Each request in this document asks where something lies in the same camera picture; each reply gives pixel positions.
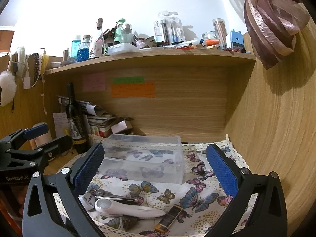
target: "glass bottle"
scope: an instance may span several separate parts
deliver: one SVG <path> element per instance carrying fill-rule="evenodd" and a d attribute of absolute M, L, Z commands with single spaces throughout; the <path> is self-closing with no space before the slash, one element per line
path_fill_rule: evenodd
<path fill-rule="evenodd" d="M 133 36 L 132 25 L 128 23 L 124 23 L 121 30 L 122 43 L 128 42 L 132 44 L 132 36 Z"/>
<path fill-rule="evenodd" d="M 78 45 L 77 62 L 87 61 L 89 59 L 90 35 L 83 36 L 83 42 Z"/>
<path fill-rule="evenodd" d="M 122 42 L 121 38 L 121 31 L 122 31 L 122 26 L 126 20 L 125 19 L 120 19 L 117 24 L 117 29 L 115 30 L 115 35 L 114 35 L 114 45 L 119 44 Z"/>
<path fill-rule="evenodd" d="M 81 43 L 81 35 L 76 35 L 75 40 L 71 44 L 71 54 L 70 57 L 77 59 L 78 55 L 78 45 Z"/>
<path fill-rule="evenodd" d="M 137 36 L 134 35 L 133 39 L 138 49 L 149 48 L 149 46 L 145 44 L 142 40 L 139 40 Z"/>
<path fill-rule="evenodd" d="M 96 23 L 95 32 L 90 43 L 89 58 L 97 58 L 104 54 L 104 37 L 102 31 L 103 19 L 99 18 Z"/>
<path fill-rule="evenodd" d="M 66 107 L 66 114 L 71 132 L 72 141 L 78 154 L 89 150 L 89 137 L 84 127 L 83 116 L 81 114 L 80 106 L 75 99 L 74 84 L 68 83 L 68 97 L 69 104 Z"/>

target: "blue gripper pad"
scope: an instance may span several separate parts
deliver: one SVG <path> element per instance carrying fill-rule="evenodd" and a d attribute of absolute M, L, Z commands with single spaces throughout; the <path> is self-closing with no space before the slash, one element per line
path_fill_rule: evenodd
<path fill-rule="evenodd" d="M 226 195 L 231 195 L 235 198 L 238 192 L 238 186 L 241 183 L 239 167 L 231 158 L 227 158 L 222 150 L 214 143 L 207 147 L 206 158 Z"/>
<path fill-rule="evenodd" d="M 48 125 L 46 123 L 43 123 L 31 129 L 24 130 L 23 139 L 32 140 L 46 133 L 48 133 Z"/>
<path fill-rule="evenodd" d="M 84 194 L 104 159 L 104 148 L 101 143 L 94 144 L 86 155 L 79 158 L 72 166 L 70 182 L 75 196 Z"/>

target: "pink fabric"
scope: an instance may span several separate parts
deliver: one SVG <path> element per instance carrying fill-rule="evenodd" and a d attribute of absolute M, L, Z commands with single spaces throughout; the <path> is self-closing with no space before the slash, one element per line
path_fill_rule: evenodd
<path fill-rule="evenodd" d="M 245 0 L 244 18 L 257 58 L 268 69 L 294 51 L 295 34 L 309 22 L 300 0 Z"/>

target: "white fluffy pom pom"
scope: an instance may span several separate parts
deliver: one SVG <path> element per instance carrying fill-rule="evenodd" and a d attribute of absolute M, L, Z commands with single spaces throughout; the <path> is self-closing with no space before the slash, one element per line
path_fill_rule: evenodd
<path fill-rule="evenodd" d="M 12 102 L 16 92 L 16 83 L 14 82 L 14 76 L 7 71 L 4 71 L 0 75 L 0 87 L 1 91 L 1 107 L 6 106 Z"/>

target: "dark wine bottle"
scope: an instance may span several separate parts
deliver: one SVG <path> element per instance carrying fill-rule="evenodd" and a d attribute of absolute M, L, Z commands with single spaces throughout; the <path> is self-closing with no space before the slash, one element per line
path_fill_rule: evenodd
<path fill-rule="evenodd" d="M 74 84 L 68 83 L 69 104 L 66 107 L 66 113 L 71 132 L 72 141 L 79 154 L 89 150 L 89 137 L 86 128 L 83 124 L 83 116 L 80 111 L 80 106 L 75 99 Z"/>

